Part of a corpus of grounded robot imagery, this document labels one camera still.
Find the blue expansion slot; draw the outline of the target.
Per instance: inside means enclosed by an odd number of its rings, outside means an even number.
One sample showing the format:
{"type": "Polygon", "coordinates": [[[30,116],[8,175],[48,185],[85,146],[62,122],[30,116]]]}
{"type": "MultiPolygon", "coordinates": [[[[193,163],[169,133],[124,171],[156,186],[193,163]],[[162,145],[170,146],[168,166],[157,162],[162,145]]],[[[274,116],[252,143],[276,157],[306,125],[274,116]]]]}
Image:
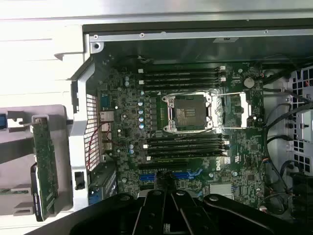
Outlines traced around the blue expansion slot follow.
{"type": "MultiPolygon", "coordinates": [[[[188,172],[173,172],[172,175],[178,180],[194,179],[194,175],[191,175],[188,172]]],[[[154,174],[142,174],[139,176],[140,181],[153,181],[154,179],[154,174]]]]}

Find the silver chipset heatsink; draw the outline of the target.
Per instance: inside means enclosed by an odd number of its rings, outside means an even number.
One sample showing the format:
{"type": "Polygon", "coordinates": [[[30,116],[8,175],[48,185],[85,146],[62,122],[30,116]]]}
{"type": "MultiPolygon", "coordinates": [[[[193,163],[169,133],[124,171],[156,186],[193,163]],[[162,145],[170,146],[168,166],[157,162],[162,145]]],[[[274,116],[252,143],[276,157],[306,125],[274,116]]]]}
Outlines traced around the silver chipset heatsink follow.
{"type": "Polygon", "coordinates": [[[211,184],[209,188],[210,194],[218,194],[230,198],[233,196],[231,184],[211,184]]]}

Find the black expansion slot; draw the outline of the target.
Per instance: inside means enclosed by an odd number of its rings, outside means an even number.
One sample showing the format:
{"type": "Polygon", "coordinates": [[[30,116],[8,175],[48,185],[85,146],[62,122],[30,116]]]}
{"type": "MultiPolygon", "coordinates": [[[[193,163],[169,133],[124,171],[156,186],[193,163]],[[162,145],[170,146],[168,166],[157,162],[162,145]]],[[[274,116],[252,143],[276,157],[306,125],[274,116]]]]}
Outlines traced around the black expansion slot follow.
{"type": "Polygon", "coordinates": [[[174,162],[153,162],[148,164],[139,164],[138,169],[157,169],[157,168],[182,168],[188,165],[187,161],[174,161],[174,162]]]}

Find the blue card retainer clips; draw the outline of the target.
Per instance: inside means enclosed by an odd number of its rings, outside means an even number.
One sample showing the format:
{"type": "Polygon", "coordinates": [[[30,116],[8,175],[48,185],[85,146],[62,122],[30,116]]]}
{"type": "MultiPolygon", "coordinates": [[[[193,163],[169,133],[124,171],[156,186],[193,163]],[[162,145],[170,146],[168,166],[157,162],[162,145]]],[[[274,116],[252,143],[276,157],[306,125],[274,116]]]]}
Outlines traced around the blue card retainer clips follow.
{"type": "Polygon", "coordinates": [[[102,189],[93,188],[89,191],[89,205],[98,203],[103,200],[102,189]]]}

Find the open black PC case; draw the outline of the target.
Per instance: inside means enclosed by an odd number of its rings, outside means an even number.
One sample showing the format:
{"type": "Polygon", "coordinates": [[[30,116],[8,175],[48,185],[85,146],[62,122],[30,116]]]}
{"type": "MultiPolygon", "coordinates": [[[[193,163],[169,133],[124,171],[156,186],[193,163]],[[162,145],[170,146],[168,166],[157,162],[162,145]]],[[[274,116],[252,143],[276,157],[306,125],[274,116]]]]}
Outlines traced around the open black PC case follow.
{"type": "MultiPolygon", "coordinates": [[[[88,59],[72,78],[74,123],[69,136],[77,210],[93,205],[89,205],[93,188],[102,189],[103,200],[129,194],[118,191],[117,165],[101,153],[98,67],[109,71],[122,64],[136,68],[249,62],[264,74],[265,117],[261,161],[265,196],[260,207],[249,207],[267,214],[279,234],[300,230],[313,234],[313,223],[301,223],[292,215],[292,175],[305,174],[293,159],[293,115],[313,108],[313,102],[293,93],[291,85],[294,72],[313,66],[313,18],[88,24],[83,26],[83,35],[88,59]]],[[[129,195],[137,199],[149,190],[129,195]]],[[[163,222],[164,234],[189,234],[170,190],[163,222]]]]}

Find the CPU socket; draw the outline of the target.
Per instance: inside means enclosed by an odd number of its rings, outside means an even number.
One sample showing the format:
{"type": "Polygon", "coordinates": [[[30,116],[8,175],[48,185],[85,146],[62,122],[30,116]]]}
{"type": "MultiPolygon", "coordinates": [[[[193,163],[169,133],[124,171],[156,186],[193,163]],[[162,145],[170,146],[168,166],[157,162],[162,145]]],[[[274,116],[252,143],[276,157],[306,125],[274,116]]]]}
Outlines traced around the CPU socket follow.
{"type": "Polygon", "coordinates": [[[180,135],[213,129],[209,92],[173,93],[163,96],[161,101],[166,104],[164,132],[180,135]]]}

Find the grey parts rack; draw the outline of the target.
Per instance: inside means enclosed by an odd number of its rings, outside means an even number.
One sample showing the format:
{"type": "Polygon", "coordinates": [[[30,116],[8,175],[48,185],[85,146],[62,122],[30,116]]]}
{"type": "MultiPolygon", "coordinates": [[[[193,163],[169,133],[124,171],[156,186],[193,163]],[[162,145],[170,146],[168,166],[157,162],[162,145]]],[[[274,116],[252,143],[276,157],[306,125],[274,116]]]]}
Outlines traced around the grey parts rack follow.
{"type": "Polygon", "coordinates": [[[31,130],[34,116],[48,118],[55,151],[58,197],[54,202],[54,213],[49,217],[69,210],[72,207],[72,179],[65,107],[62,105],[6,107],[0,108],[0,114],[6,116],[6,128],[0,130],[0,188],[30,189],[29,195],[0,195],[0,216],[31,215],[37,221],[30,176],[31,166],[35,163],[31,130]]]}

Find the metal socket cover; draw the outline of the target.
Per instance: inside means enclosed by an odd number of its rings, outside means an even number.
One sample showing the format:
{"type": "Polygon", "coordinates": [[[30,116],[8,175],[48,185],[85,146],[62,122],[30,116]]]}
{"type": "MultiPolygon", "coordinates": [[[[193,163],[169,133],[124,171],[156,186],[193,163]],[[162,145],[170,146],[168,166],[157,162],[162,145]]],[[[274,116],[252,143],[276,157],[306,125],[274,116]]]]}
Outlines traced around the metal socket cover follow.
{"type": "Polygon", "coordinates": [[[213,127],[224,129],[246,129],[252,115],[251,105],[245,92],[213,94],[211,121],[213,127]]]}

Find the green motherboard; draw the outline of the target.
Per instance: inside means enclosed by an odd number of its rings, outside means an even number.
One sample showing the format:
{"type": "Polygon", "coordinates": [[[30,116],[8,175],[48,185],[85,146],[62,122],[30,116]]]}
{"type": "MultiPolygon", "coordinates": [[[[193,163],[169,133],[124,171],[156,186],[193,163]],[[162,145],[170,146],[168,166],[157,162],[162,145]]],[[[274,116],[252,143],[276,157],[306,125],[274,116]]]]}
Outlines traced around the green motherboard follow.
{"type": "Polygon", "coordinates": [[[211,184],[231,184],[233,196],[230,199],[253,208],[260,207],[265,196],[263,182],[264,169],[261,161],[264,156],[263,127],[265,124],[263,107],[262,78],[259,66],[249,62],[242,63],[191,63],[191,64],[146,64],[134,68],[131,65],[115,65],[109,71],[98,67],[101,85],[98,88],[100,106],[99,125],[102,143],[101,153],[111,157],[117,165],[117,183],[119,192],[138,195],[140,191],[154,188],[153,181],[140,181],[142,174],[157,172],[188,172],[194,179],[175,179],[177,189],[189,190],[196,197],[203,199],[210,194],[211,184]],[[168,68],[215,68],[226,66],[226,75],[220,76],[141,76],[138,69],[158,70],[168,68]],[[225,77],[226,81],[157,81],[139,84],[139,79],[151,78],[188,78],[188,77],[225,77]],[[251,77],[255,86],[248,89],[244,80],[251,77]],[[158,84],[204,84],[222,83],[218,88],[191,88],[147,90],[145,85],[158,84]],[[196,91],[213,94],[245,92],[251,105],[252,115],[246,129],[212,130],[193,134],[171,134],[163,131],[166,104],[161,98],[173,93],[190,93],[196,91]],[[175,145],[148,145],[149,140],[188,139],[222,137],[222,143],[183,143],[175,145]],[[223,149],[224,156],[197,158],[163,158],[151,159],[150,152],[223,149]],[[139,164],[153,162],[187,161],[182,168],[138,169],[139,164]]]}

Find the black fan shroud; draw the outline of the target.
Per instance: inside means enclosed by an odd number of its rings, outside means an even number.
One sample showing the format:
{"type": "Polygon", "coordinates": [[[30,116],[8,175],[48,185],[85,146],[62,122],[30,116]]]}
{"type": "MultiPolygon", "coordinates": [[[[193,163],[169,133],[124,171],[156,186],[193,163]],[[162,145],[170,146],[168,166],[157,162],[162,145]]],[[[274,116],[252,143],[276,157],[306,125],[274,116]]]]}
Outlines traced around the black fan shroud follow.
{"type": "Polygon", "coordinates": [[[313,176],[292,175],[292,215],[301,223],[313,223],[313,176]]]}

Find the black RAM slot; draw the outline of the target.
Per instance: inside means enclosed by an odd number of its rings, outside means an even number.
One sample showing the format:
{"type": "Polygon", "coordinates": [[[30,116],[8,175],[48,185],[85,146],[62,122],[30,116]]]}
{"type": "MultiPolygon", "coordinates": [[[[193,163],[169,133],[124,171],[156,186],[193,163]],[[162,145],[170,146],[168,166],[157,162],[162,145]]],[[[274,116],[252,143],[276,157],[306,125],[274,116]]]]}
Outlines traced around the black RAM slot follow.
{"type": "Polygon", "coordinates": [[[166,90],[166,89],[191,89],[191,88],[218,88],[222,87],[222,83],[204,83],[204,84],[158,84],[158,85],[145,85],[143,88],[147,90],[166,90]]]}
{"type": "Polygon", "coordinates": [[[148,83],[148,82],[157,82],[157,81],[171,81],[171,82],[176,82],[176,81],[192,81],[192,82],[196,82],[196,81],[226,81],[225,77],[221,77],[221,78],[215,78],[215,77],[188,77],[188,78],[151,78],[151,79],[139,79],[139,84],[144,84],[144,83],[148,83]]]}
{"type": "Polygon", "coordinates": [[[172,72],[172,73],[139,73],[141,76],[146,76],[146,77],[151,77],[151,76],[187,76],[187,75],[192,75],[192,76],[220,76],[220,75],[226,75],[225,71],[222,72],[172,72]]]}
{"type": "Polygon", "coordinates": [[[189,71],[225,71],[226,66],[219,66],[215,68],[168,68],[168,69],[158,69],[158,70],[145,70],[145,69],[138,69],[138,73],[145,73],[145,72],[189,72],[189,71]]]}

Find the green RAM stick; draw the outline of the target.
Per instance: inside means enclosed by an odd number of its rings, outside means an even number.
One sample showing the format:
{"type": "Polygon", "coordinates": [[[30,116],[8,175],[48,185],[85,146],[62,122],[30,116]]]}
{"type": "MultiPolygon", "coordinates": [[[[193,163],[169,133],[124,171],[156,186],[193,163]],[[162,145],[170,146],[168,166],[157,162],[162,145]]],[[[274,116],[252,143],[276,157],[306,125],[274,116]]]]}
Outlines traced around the green RAM stick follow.
{"type": "Polygon", "coordinates": [[[0,188],[0,195],[29,195],[30,189],[0,188]]]}

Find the metal disk bay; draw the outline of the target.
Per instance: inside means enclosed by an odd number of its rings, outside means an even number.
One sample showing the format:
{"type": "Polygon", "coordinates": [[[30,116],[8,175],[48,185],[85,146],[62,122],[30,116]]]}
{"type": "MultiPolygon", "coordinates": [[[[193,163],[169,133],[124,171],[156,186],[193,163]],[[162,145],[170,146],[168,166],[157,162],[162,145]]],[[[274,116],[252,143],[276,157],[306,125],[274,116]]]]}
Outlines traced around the metal disk bay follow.
{"type": "MultiPolygon", "coordinates": [[[[292,75],[293,93],[313,102],[313,66],[292,75]]],[[[313,108],[294,114],[293,120],[293,159],[305,174],[313,175],[313,108]]]]}

